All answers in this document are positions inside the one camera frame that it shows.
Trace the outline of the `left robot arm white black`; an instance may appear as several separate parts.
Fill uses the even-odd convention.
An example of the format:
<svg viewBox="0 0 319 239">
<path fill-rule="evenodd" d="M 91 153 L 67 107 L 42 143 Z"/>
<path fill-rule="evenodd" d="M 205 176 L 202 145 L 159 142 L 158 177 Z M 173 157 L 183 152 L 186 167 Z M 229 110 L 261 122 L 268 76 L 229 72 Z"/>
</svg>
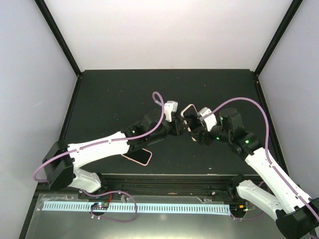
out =
<svg viewBox="0 0 319 239">
<path fill-rule="evenodd" d="M 105 138 L 78 144 L 55 142 L 42 161 L 49 189 L 73 187 L 85 190 L 96 199 L 103 198 L 107 186 L 101 174 L 85 171 L 82 167 L 114 155 L 147 166 L 153 155 L 147 146 L 168 135 L 180 136 L 186 132 L 185 118 L 163 116 L 159 122 L 160 117 L 159 110 L 152 110 L 141 121 Z"/>
</svg>

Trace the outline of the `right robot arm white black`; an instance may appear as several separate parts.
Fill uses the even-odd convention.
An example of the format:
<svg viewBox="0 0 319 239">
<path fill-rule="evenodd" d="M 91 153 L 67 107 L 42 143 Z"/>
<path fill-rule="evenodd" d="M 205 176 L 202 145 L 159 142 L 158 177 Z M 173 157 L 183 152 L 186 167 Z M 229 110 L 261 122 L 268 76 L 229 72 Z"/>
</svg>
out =
<svg viewBox="0 0 319 239">
<path fill-rule="evenodd" d="M 189 120 L 190 134 L 199 144 L 223 142 L 262 178 L 266 191 L 244 176 L 236 176 L 227 187 L 227 196 L 252 202 L 270 216 L 287 239 L 300 239 L 319 225 L 319 200 L 302 190 L 264 148 L 258 137 L 248 132 L 240 113 L 234 108 L 220 111 L 219 116 L 203 108 Z"/>
</svg>

